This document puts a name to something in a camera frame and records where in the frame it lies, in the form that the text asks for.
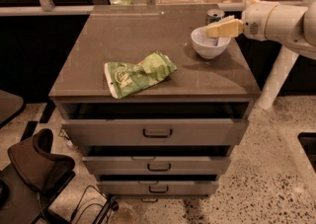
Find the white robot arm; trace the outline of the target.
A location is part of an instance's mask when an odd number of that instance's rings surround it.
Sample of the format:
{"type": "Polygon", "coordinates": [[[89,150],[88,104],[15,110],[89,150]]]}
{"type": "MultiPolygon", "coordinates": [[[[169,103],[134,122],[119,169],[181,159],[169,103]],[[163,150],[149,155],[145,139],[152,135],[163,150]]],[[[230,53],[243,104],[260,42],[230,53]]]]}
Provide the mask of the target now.
{"type": "Polygon", "coordinates": [[[241,19],[228,16],[205,27],[208,37],[245,37],[272,40],[307,58],[316,57],[316,0],[303,6],[243,0],[241,19]]]}

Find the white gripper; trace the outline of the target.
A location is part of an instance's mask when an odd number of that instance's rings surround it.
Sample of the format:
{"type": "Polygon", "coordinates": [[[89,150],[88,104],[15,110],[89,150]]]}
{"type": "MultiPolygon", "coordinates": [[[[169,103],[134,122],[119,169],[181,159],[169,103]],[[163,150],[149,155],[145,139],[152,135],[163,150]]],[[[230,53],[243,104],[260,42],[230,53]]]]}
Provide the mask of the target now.
{"type": "Polygon", "coordinates": [[[206,27],[208,37],[238,37],[242,33],[245,37],[258,41],[278,41],[276,36],[266,34],[268,21],[278,2],[260,1],[248,6],[242,12],[242,21],[232,19],[215,22],[206,27]]]}

